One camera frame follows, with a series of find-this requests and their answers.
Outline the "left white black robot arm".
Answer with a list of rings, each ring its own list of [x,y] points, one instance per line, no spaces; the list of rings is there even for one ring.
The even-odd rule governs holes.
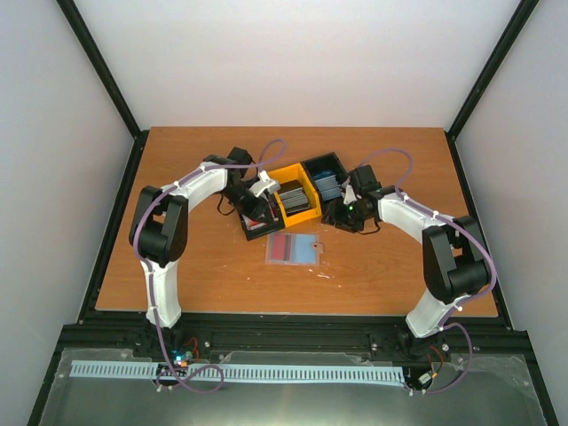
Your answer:
[[[177,268],[188,241],[190,212],[220,194],[244,217],[270,222],[274,215],[269,196],[280,183],[262,165],[235,147],[227,157],[205,157],[195,170],[169,185],[141,190],[129,242],[145,274],[146,318],[159,328],[153,345],[163,356],[175,357],[185,346],[184,334],[173,326],[181,316]]]

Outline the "pink leather card holder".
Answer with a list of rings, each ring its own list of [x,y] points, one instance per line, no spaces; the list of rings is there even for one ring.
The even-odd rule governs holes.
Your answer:
[[[265,262],[282,265],[318,265],[324,246],[316,234],[287,233],[291,237],[291,253],[287,262],[274,262],[269,259],[271,235],[266,243]]]

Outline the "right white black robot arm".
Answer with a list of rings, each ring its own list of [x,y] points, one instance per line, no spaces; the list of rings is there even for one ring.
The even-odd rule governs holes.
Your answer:
[[[496,271],[473,217],[452,217],[415,201],[395,185],[383,186],[370,165],[360,165],[339,184],[341,195],[328,203],[322,222],[367,235],[367,221],[392,225],[422,247],[426,289],[397,332],[398,349],[416,356],[445,328],[453,312],[496,281]]]

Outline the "black card bin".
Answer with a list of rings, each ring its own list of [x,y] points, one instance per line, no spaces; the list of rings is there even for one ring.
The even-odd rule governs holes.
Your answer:
[[[343,183],[348,173],[335,152],[305,160],[301,165],[314,185],[323,209],[331,201],[343,198]]]
[[[252,241],[282,230],[283,216],[275,195],[264,191],[256,197],[250,190],[251,182],[244,181],[242,185],[245,192],[236,209],[246,239]]]

